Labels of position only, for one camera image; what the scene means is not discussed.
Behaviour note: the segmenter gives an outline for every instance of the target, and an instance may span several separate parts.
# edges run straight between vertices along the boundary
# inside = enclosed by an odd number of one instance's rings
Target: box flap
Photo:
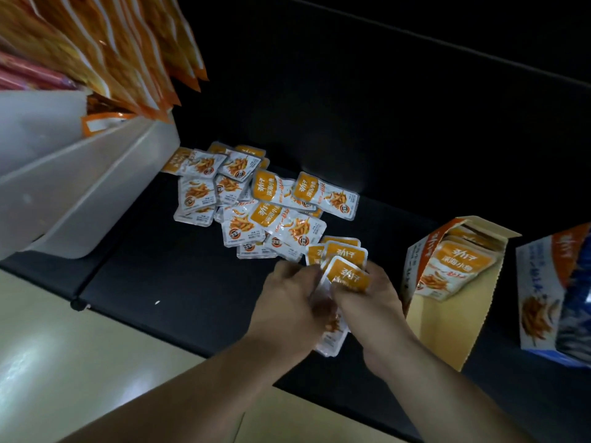
[[[486,219],[483,219],[482,217],[460,216],[460,217],[458,217],[458,219],[467,219],[467,220],[471,221],[475,226],[480,227],[481,229],[484,229],[484,230],[488,230],[488,231],[490,231],[494,234],[497,234],[499,236],[502,236],[504,238],[516,238],[518,236],[521,236],[521,234],[517,233],[516,231],[512,231],[512,230],[506,229],[505,227],[501,227],[500,225],[497,225],[494,222],[487,221]]]
[[[510,230],[506,233],[519,236]],[[427,348],[458,371],[468,359],[484,324],[501,267],[502,259],[499,259],[445,301],[422,295],[412,297],[407,314],[410,328]]]

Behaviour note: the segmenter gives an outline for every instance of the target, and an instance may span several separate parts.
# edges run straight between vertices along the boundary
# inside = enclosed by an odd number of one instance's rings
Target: tile floor
[[[52,443],[203,359],[0,270],[0,441]],[[272,389],[225,443],[400,440]]]

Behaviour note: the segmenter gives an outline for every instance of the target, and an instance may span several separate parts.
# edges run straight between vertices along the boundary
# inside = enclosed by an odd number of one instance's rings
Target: person
[[[368,262],[365,295],[333,285],[368,369],[386,382],[425,442],[531,442],[461,373],[408,327],[383,268]],[[62,443],[218,442],[248,406],[308,356],[334,309],[312,310],[318,266],[279,261],[267,276],[248,330],[230,348],[88,424]]]

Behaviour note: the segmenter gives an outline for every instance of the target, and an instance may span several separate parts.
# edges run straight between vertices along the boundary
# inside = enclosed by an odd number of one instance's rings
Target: cardboard box
[[[572,333],[569,336],[568,328],[571,331],[584,328],[583,322],[589,321],[586,307],[571,306],[567,299],[566,313],[563,309],[567,289],[574,288],[575,282],[569,279],[577,268],[577,259],[590,228],[591,223],[578,225],[517,247],[515,251],[521,348],[567,367],[591,366],[557,349],[565,348],[561,345],[570,347],[572,339],[577,339]]]
[[[465,224],[504,244],[495,264],[445,301],[414,295],[433,250],[452,227]],[[408,248],[400,297],[407,322],[421,342],[460,371],[491,307],[492,294],[503,264],[509,238],[521,236],[478,216],[457,217]]]

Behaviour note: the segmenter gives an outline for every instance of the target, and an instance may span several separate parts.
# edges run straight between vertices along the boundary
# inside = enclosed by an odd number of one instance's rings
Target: hand
[[[279,261],[265,280],[246,337],[272,345],[293,365],[308,356],[336,308],[324,304],[313,312],[308,304],[321,275],[320,266]]]
[[[386,380],[392,353],[403,348],[403,343],[418,340],[404,318],[402,302],[384,269],[368,261],[366,270],[371,281],[364,295],[336,283],[331,289],[347,325],[364,348],[365,364]]]

